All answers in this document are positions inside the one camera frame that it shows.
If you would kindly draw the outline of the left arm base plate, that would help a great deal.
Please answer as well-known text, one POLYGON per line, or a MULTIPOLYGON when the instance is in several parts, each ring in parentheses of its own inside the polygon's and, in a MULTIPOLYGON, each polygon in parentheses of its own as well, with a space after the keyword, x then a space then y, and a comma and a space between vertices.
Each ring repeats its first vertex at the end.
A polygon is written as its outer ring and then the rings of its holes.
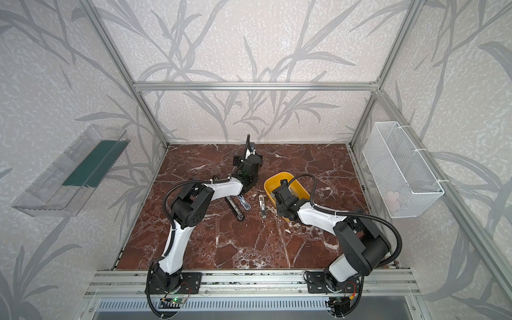
POLYGON ((196 295, 199 293, 203 274, 200 272, 185 272, 167 275, 153 271, 149 274, 145 293, 150 295, 184 294, 196 295))

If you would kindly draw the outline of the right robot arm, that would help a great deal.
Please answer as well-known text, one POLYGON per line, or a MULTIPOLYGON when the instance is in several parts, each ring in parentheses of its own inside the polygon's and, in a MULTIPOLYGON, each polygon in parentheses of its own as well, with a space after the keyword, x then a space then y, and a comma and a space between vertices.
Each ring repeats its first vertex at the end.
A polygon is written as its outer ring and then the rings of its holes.
POLYGON ((336 211, 317 205, 312 196, 293 193, 294 182, 294 179, 281 180, 270 191, 271 198, 279 216, 336 236, 342 254, 323 272, 323 283, 328 291, 341 292, 347 280, 368 276, 375 268, 399 257, 403 240, 389 221, 362 210, 336 211))

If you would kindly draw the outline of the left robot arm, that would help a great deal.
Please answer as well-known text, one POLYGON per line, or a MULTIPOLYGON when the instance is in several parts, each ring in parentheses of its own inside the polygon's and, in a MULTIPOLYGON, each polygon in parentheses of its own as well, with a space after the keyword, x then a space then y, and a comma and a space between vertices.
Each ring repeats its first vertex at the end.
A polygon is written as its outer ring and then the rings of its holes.
POLYGON ((235 157, 235 172, 226 179, 189 180, 177 184, 163 200, 171 228, 161 257, 151 262, 148 284, 170 293, 181 285, 183 257, 195 227, 204 219, 212 201, 246 194, 259 181, 263 157, 246 151, 235 157))

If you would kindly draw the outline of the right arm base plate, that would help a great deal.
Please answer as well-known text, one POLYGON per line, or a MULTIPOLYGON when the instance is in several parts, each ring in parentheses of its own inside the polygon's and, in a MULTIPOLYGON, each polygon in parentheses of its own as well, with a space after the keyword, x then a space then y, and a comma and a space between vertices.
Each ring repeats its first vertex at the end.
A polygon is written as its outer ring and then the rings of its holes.
POLYGON ((306 282, 308 293, 333 293, 355 296, 360 291, 361 281, 356 277, 349 277, 341 282, 324 271, 305 271, 303 279, 306 282))

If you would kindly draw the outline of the beige small stapler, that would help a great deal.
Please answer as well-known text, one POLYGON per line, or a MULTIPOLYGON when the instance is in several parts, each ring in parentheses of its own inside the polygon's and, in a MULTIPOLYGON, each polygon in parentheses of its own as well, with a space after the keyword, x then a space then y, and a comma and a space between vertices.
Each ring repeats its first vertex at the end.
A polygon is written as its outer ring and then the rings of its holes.
POLYGON ((260 209, 261 217, 266 218, 267 213, 266 213, 266 205, 265 205, 264 195, 259 195, 259 209, 260 209))

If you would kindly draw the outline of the light blue stapler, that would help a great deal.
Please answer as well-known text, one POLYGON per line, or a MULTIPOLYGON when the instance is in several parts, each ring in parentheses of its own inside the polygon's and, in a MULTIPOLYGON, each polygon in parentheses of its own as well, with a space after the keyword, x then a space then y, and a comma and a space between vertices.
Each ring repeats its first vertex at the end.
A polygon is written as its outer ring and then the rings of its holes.
POLYGON ((244 196, 238 195, 237 198, 246 211, 249 211, 251 209, 251 205, 245 200, 244 196))

